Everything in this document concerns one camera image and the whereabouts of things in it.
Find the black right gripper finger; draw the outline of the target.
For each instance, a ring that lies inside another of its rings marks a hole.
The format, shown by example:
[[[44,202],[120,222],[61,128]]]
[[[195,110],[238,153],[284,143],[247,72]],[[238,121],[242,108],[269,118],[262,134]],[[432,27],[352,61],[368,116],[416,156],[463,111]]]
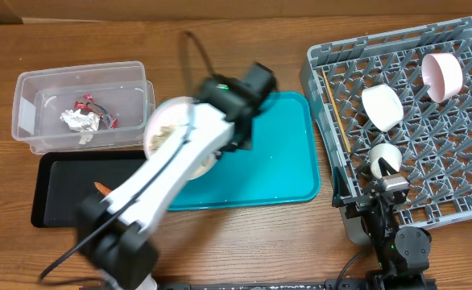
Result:
[[[342,171],[338,167],[333,168],[332,178],[332,206],[340,208],[355,203],[354,197],[351,195],[347,186],[346,178],[342,175]]]
[[[378,159],[378,166],[381,177],[391,176],[399,173],[383,157]]]

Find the white cup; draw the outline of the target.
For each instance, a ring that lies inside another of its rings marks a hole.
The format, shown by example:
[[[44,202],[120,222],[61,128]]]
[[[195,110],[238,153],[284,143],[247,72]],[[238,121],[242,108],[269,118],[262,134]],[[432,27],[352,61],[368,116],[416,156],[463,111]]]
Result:
[[[379,159],[383,158],[397,172],[402,164],[402,154],[397,146],[390,143],[380,143],[369,151],[370,169],[372,176],[380,179],[382,177]]]

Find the wooden chopstick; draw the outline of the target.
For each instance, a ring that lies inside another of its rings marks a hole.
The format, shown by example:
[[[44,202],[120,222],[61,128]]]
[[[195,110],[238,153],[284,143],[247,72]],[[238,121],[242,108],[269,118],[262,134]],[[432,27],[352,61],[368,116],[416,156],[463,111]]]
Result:
[[[350,143],[349,143],[349,140],[346,136],[346,133],[345,133],[345,130],[344,130],[344,127],[343,127],[343,124],[342,124],[342,120],[340,118],[340,114],[338,112],[338,109],[337,109],[337,105],[336,105],[336,102],[335,102],[335,99],[334,99],[334,96],[333,96],[333,93],[332,93],[332,90],[329,86],[329,80],[326,76],[326,73],[325,73],[325,70],[322,69],[322,76],[323,76],[323,79],[324,79],[324,82],[325,82],[325,87],[328,91],[328,94],[329,94],[329,100],[331,102],[331,105],[333,107],[333,111],[335,113],[335,116],[336,116],[336,119],[337,119],[337,124],[339,126],[339,129],[340,129],[340,132],[342,134],[342,140],[344,142],[344,145],[346,147],[346,151],[347,153],[351,153],[351,147],[350,147]]]

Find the white bowl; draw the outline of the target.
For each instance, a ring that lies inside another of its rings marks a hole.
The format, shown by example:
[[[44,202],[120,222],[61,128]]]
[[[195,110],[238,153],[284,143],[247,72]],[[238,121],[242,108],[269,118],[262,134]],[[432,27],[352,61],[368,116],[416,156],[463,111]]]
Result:
[[[404,108],[394,89],[389,85],[376,85],[362,91],[362,104],[374,126],[388,132],[404,117]]]

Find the pink plate with peanuts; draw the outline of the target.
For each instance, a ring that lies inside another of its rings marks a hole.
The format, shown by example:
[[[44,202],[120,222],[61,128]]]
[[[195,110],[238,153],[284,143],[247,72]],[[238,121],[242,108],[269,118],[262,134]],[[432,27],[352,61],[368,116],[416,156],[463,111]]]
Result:
[[[227,144],[233,126],[208,103],[177,97],[159,106],[144,135],[147,160],[138,170],[145,182],[185,184],[202,164]]]

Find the pink bowl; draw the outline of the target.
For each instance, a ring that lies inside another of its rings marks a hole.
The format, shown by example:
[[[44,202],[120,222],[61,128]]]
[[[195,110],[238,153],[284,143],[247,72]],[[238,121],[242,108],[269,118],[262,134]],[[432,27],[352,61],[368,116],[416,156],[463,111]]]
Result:
[[[424,85],[429,97],[442,103],[456,95],[463,86],[463,71],[458,58],[452,53],[429,53],[421,63]]]

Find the carrot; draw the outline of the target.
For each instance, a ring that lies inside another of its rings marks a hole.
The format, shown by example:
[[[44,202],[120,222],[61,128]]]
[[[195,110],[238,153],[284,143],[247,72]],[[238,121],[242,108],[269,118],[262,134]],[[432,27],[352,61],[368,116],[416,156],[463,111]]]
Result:
[[[99,193],[101,193],[103,196],[108,196],[112,190],[108,187],[106,187],[104,184],[100,182],[94,182],[93,183],[95,188],[98,190]]]

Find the white napkin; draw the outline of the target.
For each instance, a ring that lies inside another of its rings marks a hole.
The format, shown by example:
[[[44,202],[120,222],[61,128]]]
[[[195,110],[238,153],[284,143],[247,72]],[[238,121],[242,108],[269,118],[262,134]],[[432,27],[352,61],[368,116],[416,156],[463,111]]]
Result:
[[[79,141],[80,145],[85,145],[93,138],[93,132],[98,131],[100,116],[94,112],[83,114],[81,109],[66,110],[60,115],[60,120],[65,122],[72,131],[88,132],[87,135],[82,135]]]

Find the red snack wrapper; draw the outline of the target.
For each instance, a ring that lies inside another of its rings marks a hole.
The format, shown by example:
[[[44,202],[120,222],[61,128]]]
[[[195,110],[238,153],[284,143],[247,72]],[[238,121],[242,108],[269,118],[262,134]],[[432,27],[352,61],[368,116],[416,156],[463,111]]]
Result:
[[[113,115],[111,115],[103,106],[97,104],[94,101],[92,95],[89,93],[81,97],[76,97],[74,108],[94,112],[100,117],[100,119],[108,129],[114,129],[118,125],[118,120]]]

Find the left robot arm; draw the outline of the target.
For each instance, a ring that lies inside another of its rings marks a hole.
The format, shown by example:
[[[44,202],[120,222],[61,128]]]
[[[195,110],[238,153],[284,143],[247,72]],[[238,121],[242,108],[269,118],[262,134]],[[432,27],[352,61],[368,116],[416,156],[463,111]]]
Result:
[[[78,250],[109,289],[150,288],[159,254],[149,238],[201,163],[221,152],[251,148],[253,120],[277,88],[273,72],[253,64],[242,78],[215,74],[195,97],[176,97],[152,116],[156,131],[172,108],[186,116],[142,166],[108,196],[89,194],[77,210]]]

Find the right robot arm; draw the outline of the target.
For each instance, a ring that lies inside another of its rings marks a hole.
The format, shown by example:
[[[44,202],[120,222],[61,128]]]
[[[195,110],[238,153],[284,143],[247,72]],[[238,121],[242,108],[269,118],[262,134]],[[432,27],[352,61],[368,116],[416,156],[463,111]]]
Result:
[[[425,279],[429,268],[431,234],[420,227],[400,227],[394,215],[394,207],[404,203],[409,191],[409,181],[396,171],[384,158],[378,160],[382,177],[380,190],[359,197],[352,197],[341,171],[333,169],[332,206],[344,208],[347,218],[359,218],[371,241],[341,269],[335,281],[326,280],[327,289],[366,290],[431,290],[435,280]],[[362,279],[346,279],[347,269],[358,259],[374,252],[379,269],[368,271]]]

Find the teal plastic tray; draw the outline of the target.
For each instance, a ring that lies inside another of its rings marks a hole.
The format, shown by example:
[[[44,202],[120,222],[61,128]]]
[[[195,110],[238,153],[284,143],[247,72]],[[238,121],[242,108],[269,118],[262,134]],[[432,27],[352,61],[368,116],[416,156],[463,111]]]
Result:
[[[252,148],[225,153],[189,181],[170,211],[226,209],[311,201],[321,178],[308,101],[274,93],[254,119]]]

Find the grey dish rack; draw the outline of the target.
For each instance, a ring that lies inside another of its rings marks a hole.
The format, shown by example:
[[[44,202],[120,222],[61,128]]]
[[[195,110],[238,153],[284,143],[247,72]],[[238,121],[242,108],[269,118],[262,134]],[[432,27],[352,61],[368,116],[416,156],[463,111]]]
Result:
[[[463,71],[462,89],[432,101],[422,81],[429,53],[452,53]],[[349,140],[347,153],[322,76],[325,70]],[[472,16],[312,46],[300,83],[325,145],[329,166],[338,167],[353,197],[379,188],[369,150],[390,143],[402,154],[409,180],[407,200],[395,207],[402,226],[437,228],[472,219]],[[401,122],[377,129],[360,100],[364,89],[389,85],[404,108]]]

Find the black tray bin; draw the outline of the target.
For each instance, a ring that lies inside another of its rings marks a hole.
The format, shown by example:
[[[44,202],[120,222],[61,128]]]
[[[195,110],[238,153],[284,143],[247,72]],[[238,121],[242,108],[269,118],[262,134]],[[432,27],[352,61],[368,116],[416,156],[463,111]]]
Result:
[[[97,191],[97,182],[115,189],[145,160],[140,150],[43,155],[39,161],[31,224],[37,228],[73,227],[77,206]]]

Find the clear plastic bin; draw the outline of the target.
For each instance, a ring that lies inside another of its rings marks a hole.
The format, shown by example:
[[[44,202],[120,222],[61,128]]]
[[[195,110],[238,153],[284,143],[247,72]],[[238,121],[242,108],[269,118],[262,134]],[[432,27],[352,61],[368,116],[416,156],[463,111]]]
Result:
[[[102,107],[116,127],[100,121],[96,131],[71,129],[61,115],[75,112],[84,97]],[[24,72],[15,87],[11,135],[36,155],[134,147],[143,143],[154,110],[154,88],[139,61]]]

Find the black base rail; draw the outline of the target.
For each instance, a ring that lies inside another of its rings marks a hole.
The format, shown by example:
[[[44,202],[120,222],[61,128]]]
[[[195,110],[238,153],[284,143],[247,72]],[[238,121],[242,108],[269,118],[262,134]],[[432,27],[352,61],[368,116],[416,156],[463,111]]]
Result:
[[[158,290],[334,290],[336,279],[326,280],[324,283],[301,282],[286,284],[161,284]],[[426,283],[425,289],[437,290],[434,280]],[[80,290],[100,290],[113,289],[109,287],[79,287]],[[343,279],[338,289],[344,290],[365,290],[372,289],[366,287],[364,279]],[[424,289],[422,286],[393,286],[386,289]]]

